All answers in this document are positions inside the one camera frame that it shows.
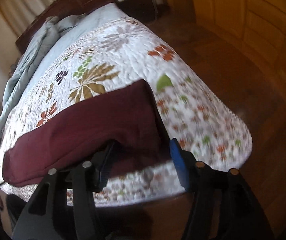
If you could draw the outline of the maroon pants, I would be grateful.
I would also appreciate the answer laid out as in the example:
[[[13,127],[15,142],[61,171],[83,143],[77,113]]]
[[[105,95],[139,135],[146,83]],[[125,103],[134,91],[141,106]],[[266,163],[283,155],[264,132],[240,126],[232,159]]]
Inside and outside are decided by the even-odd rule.
[[[51,168],[71,166],[110,140],[123,146],[113,176],[170,159],[170,139],[145,80],[78,102],[19,137],[4,155],[3,180],[15,187],[37,184]]]

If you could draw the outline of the floral white quilt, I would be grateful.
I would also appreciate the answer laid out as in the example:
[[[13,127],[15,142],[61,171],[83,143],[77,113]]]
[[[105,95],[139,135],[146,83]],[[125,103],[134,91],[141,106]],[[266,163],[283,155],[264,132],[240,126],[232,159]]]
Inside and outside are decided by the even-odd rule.
[[[183,191],[168,141],[211,168],[239,168],[252,138],[235,115],[161,38],[131,17],[64,34],[51,18],[9,79],[0,116],[0,183],[28,200],[43,176],[93,154],[124,147],[99,206]]]

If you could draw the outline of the light blue blanket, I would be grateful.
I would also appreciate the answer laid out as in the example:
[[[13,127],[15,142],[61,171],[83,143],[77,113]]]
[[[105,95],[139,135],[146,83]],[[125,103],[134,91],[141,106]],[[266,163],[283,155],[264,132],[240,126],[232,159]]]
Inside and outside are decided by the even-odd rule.
[[[115,3],[108,3],[89,14],[69,15],[61,20],[58,16],[47,17],[33,35],[13,76],[5,86],[0,115],[0,144],[6,120],[24,91],[33,87],[69,45],[84,34],[123,16],[126,14]]]

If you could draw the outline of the wooden wardrobe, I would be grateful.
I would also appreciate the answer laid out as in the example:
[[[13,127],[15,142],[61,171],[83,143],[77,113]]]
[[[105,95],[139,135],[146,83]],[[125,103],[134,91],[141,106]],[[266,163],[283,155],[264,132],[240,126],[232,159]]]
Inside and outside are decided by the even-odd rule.
[[[193,0],[198,20],[254,50],[286,84],[286,0]]]

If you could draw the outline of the dark wooden headboard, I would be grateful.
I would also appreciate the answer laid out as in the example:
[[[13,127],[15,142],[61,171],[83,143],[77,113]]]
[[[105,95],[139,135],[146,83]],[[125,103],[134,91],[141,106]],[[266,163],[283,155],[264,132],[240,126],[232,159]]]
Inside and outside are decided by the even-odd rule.
[[[23,54],[34,34],[40,29],[49,16],[57,16],[60,20],[69,15],[89,14],[94,10],[115,0],[56,0],[48,6],[16,40],[18,51]]]

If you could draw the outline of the dark wooden nightstand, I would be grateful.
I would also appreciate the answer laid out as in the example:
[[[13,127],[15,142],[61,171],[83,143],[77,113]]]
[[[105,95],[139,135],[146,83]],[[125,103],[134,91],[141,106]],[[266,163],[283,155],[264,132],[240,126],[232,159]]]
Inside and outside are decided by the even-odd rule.
[[[128,16],[142,23],[150,23],[157,19],[156,0],[118,0],[117,6]]]

